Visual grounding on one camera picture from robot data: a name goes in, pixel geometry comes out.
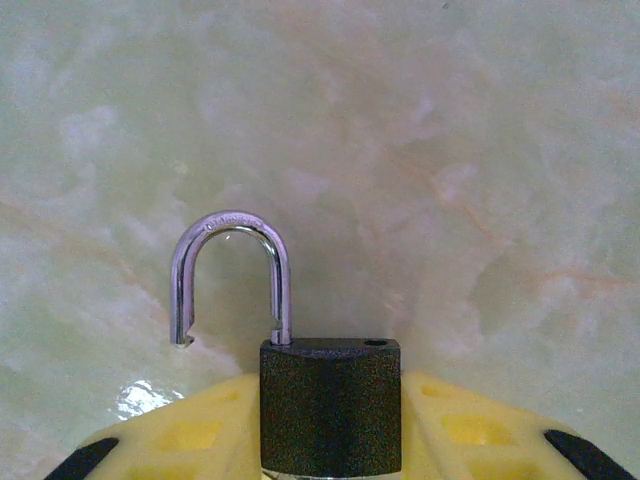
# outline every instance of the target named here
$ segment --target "marble surface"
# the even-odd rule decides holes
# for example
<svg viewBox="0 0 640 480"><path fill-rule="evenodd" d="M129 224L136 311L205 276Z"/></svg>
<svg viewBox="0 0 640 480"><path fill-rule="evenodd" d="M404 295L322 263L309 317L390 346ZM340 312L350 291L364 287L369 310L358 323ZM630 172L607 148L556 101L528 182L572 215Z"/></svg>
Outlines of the marble surface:
<svg viewBox="0 0 640 480"><path fill-rule="evenodd" d="M245 209L288 243L294 334L571 424L640 475L635 0L3 2L0 477L257 369L261 247L169 262Z"/></svg>

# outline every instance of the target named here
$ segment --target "padlock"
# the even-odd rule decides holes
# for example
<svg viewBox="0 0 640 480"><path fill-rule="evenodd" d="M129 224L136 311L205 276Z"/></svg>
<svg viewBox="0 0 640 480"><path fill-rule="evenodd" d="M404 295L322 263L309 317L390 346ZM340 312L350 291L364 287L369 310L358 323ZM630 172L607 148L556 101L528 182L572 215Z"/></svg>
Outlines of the padlock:
<svg viewBox="0 0 640 480"><path fill-rule="evenodd" d="M251 234L271 265L279 326L260 347L260 452L270 474L312 478L386 475L402 468L400 346L391 339L293 338L287 250L245 212L201 219L180 239L172 266L171 342L193 325L193 275L202 246L230 230Z"/></svg>

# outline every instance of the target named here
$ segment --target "black padlock body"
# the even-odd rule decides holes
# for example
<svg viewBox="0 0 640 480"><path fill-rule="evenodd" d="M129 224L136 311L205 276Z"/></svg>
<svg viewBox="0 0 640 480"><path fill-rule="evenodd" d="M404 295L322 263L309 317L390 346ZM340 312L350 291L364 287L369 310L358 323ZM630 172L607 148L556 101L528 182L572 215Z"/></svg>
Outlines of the black padlock body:
<svg viewBox="0 0 640 480"><path fill-rule="evenodd" d="M262 467L308 477L402 468L400 346L296 338L260 347Z"/></svg>

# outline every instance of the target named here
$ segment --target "padlock shackle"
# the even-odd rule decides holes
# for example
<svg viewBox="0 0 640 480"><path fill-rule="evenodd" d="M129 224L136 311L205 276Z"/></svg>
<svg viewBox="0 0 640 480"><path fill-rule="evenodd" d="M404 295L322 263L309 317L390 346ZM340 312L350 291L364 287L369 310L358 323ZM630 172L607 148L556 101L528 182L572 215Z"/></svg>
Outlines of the padlock shackle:
<svg viewBox="0 0 640 480"><path fill-rule="evenodd" d="M291 273L289 256L278 232L252 213L222 211L206 215L182 235L171 262L170 341L188 347L193 337L187 335L195 321L194 277L196 258L200 249L216 235L240 231L260 240L269 256L271 269L271 315L279 328L271 331L274 345L291 343Z"/></svg>

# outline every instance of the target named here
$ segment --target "open padlock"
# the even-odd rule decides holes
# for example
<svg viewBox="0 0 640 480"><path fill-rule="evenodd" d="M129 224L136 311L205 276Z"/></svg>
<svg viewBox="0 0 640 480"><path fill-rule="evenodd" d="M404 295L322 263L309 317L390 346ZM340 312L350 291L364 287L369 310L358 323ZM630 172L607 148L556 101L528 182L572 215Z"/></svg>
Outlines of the open padlock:
<svg viewBox="0 0 640 480"><path fill-rule="evenodd" d="M98 432L47 480L634 480L559 422L423 373L401 379L394 340L293 337L284 242L249 213L208 215L180 239L174 345L193 341L198 252L231 230L258 238L270 258L279 325L260 348L260 374Z"/></svg>
<svg viewBox="0 0 640 480"><path fill-rule="evenodd" d="M399 472L400 346L390 339L293 338L287 249L261 218L221 212L192 226L172 266L171 342L192 342L193 281L200 248L227 231L260 240L270 259L278 328L260 347L260 453L271 474L354 478Z"/></svg>

